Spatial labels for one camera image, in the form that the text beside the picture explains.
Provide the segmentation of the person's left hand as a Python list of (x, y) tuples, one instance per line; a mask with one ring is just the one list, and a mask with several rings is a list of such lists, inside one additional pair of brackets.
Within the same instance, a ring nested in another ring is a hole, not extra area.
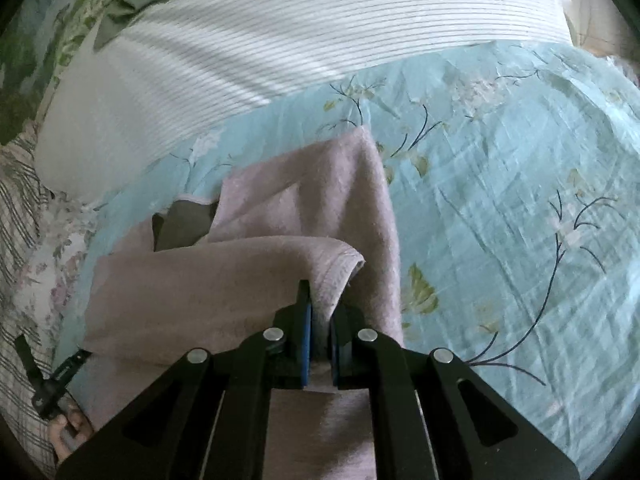
[(81, 408), (68, 401), (63, 413), (48, 423), (48, 434), (60, 464), (94, 435), (94, 429)]

